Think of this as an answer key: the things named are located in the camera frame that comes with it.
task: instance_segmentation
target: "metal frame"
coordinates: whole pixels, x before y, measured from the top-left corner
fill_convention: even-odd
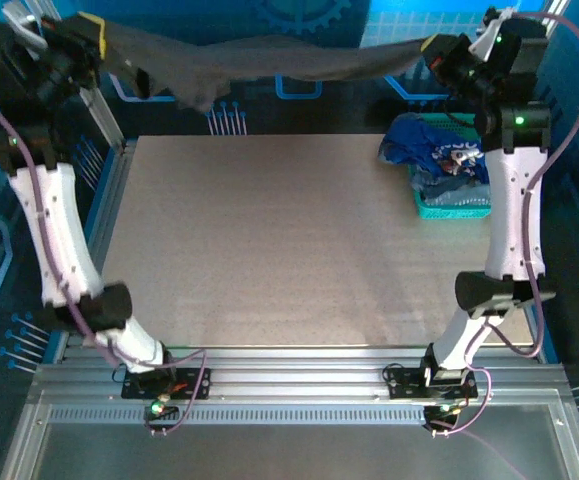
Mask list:
[[[84,233],[89,254],[98,271],[102,271],[107,256],[135,150],[136,141],[131,140],[121,151],[109,151],[85,223]]]
[[[117,152],[121,151],[125,143],[125,137],[113,113],[111,113],[109,105],[107,105],[102,96],[102,92],[98,88],[93,90],[81,88],[80,98],[87,106],[91,117],[98,125],[109,146]]]
[[[172,103],[176,101],[176,97],[172,97],[171,95],[154,95],[153,97],[149,98],[138,98],[135,95],[127,95],[125,90],[122,88],[120,84],[120,80],[116,77],[113,73],[109,74],[109,79],[111,80],[111,84],[113,88],[116,90],[118,97],[120,100],[127,103]]]
[[[210,349],[210,397],[189,423],[422,424],[425,403],[390,401],[380,374],[394,361],[418,365],[423,354],[421,348]],[[70,337],[59,358],[38,367],[3,480],[33,478],[48,424],[142,424],[146,402],[120,398],[122,386],[111,381],[112,369],[95,349]],[[579,416],[563,367],[497,347],[481,349],[475,363],[491,371],[493,405],[548,408],[569,478],[579,479]],[[477,380],[485,384],[484,377]]]
[[[558,15],[562,15],[564,13],[564,11],[567,9],[567,7],[569,6],[570,0],[550,0],[548,2],[546,2],[547,5],[545,5],[544,10],[549,12],[549,13],[555,13]],[[547,26],[547,37],[551,37],[551,35],[553,34],[554,29],[557,26],[557,23],[554,22],[553,20],[549,20],[547,18],[545,18],[542,23],[544,25]]]

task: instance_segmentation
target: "white tabletop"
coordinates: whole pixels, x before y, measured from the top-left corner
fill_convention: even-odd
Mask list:
[[[485,220],[422,220],[381,135],[141,137],[104,266],[168,345],[424,345]],[[503,325],[529,341],[524,315]]]

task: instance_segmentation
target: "teal basket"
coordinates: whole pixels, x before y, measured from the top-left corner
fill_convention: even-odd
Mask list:
[[[444,113],[423,113],[420,116],[429,125],[456,132],[466,140],[478,140],[478,132],[473,128],[463,127],[447,117]],[[473,123],[473,115],[454,113],[454,117]],[[409,167],[409,175],[413,175],[413,167]],[[427,205],[420,196],[420,192],[413,192],[418,214],[425,219],[443,218],[484,218],[491,213],[491,206],[485,205]]]

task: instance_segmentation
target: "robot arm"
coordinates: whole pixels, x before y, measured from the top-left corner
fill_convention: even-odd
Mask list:
[[[547,161],[550,112],[532,102],[536,71],[547,46],[545,27],[512,18],[514,10],[489,9],[486,27],[474,43],[461,35],[436,35],[423,56],[437,80],[476,108],[491,186],[491,241],[484,272],[462,272],[456,279],[458,308],[423,364],[430,385],[464,382],[471,358],[491,332],[515,309],[532,301],[525,266],[526,247],[541,298],[553,297],[544,279],[540,248],[540,187],[528,184]],[[532,201],[523,214],[525,195]],[[529,245],[523,245],[523,221]]]
[[[42,38],[30,30],[35,23],[24,20],[9,18],[17,25],[13,31],[0,24],[0,111],[29,147],[34,165],[29,167],[15,139],[0,126],[0,167],[29,225],[45,313],[73,324],[67,293],[96,340],[110,346],[129,372],[150,373],[169,354],[133,316],[127,287],[105,285],[96,271],[78,217],[74,169],[53,122],[67,98],[98,83],[99,47],[59,25],[48,25]],[[32,177],[40,188],[50,252],[43,244]],[[52,275],[49,254],[61,274],[60,284]]]

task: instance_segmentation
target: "gray cloth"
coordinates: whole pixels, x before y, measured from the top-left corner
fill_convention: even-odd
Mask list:
[[[82,17],[65,21],[97,42],[98,27]],[[362,49],[320,48],[300,40],[266,36],[196,46],[106,22],[107,55],[102,68],[139,94],[138,69],[149,75],[149,92],[164,88],[201,112],[229,93],[232,80],[281,74],[297,80],[359,80],[399,75],[415,65],[424,42],[412,40]]]

